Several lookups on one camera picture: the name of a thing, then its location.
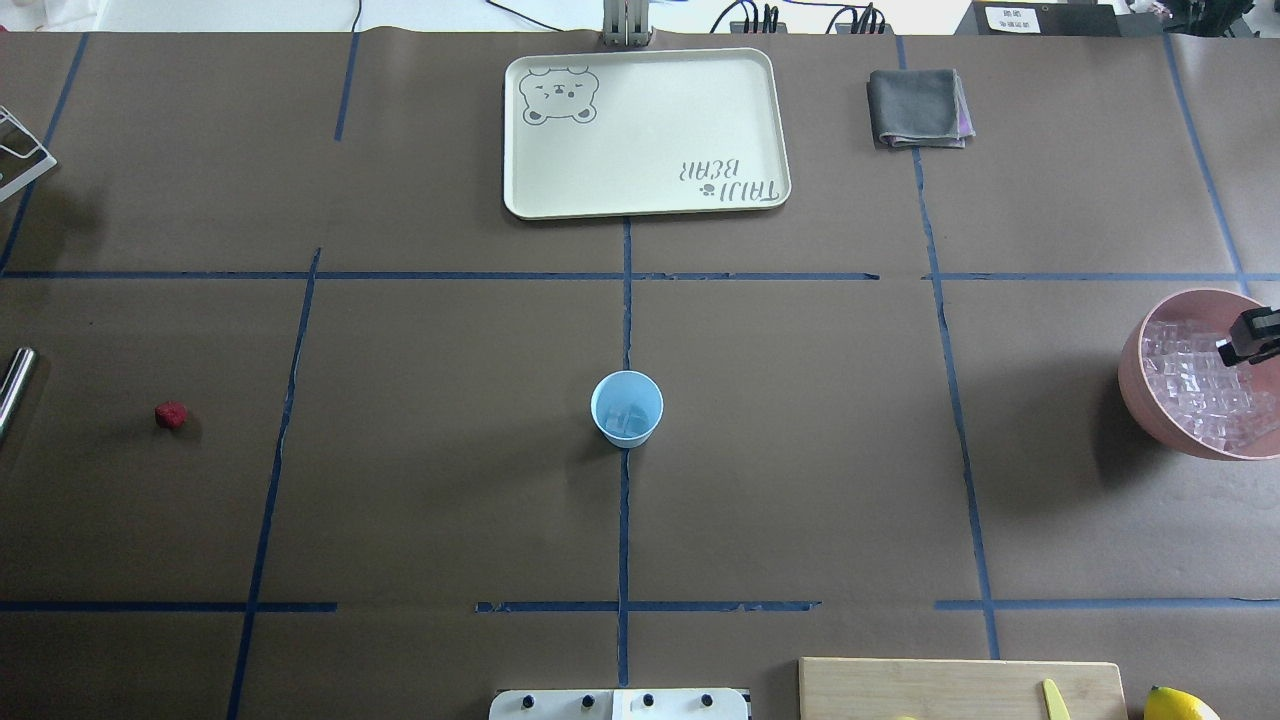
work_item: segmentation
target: yellow knife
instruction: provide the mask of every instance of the yellow knife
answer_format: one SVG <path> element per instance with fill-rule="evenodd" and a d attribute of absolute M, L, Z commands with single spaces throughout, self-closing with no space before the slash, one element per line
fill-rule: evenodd
<path fill-rule="evenodd" d="M 1062 693 L 1057 692 L 1057 684 L 1050 679 L 1044 680 L 1044 707 L 1048 708 L 1048 720 L 1071 720 Z"/>

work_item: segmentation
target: gray cloth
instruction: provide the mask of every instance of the gray cloth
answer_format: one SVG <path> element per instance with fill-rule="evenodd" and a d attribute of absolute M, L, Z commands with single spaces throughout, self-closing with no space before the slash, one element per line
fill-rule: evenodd
<path fill-rule="evenodd" d="M 974 135 L 955 70 L 874 70 L 867 97 L 876 138 L 892 147 L 964 147 Z"/>

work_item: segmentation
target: red berry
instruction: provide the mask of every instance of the red berry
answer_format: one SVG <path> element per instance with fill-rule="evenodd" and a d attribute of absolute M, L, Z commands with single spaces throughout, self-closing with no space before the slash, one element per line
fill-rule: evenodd
<path fill-rule="evenodd" d="M 169 401 L 156 406 L 156 424 L 161 428 L 177 430 L 187 421 L 187 406 L 180 402 Z"/>

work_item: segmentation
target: blue cup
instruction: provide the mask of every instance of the blue cup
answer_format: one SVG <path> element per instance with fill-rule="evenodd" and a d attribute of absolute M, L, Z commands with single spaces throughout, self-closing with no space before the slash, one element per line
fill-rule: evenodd
<path fill-rule="evenodd" d="M 613 445 L 636 447 L 662 419 L 662 391 L 644 373 L 618 370 L 595 386 L 591 418 Z"/>

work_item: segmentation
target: pink bowl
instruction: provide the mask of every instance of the pink bowl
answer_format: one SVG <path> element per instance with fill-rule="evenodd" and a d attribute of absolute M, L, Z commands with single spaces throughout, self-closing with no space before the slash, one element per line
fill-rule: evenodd
<path fill-rule="evenodd" d="M 1160 406 L 1142 374 L 1142 333 L 1152 320 L 1201 320 L 1226 337 L 1231 323 L 1245 310 L 1262 307 L 1254 300 L 1225 290 L 1199 287 L 1170 295 L 1138 323 L 1120 355 L 1120 395 L 1142 429 L 1160 442 L 1196 457 L 1210 460 L 1272 460 L 1280 457 L 1280 430 L 1262 436 L 1236 452 L 1217 450 L 1196 439 Z M 1252 366 L 1253 387 L 1280 397 L 1280 359 Z"/>

